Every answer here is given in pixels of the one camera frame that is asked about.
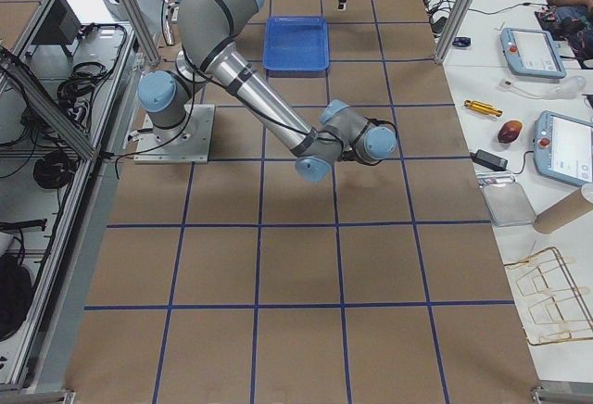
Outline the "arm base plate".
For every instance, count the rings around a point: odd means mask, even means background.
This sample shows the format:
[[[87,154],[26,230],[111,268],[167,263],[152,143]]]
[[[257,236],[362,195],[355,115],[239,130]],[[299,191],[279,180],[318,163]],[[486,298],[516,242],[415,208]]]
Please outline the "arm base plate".
[[[133,160],[139,164],[181,164],[208,162],[214,125],[213,104],[186,104],[190,115],[178,127],[165,131],[154,128],[145,114],[143,127],[150,129],[139,136]]]

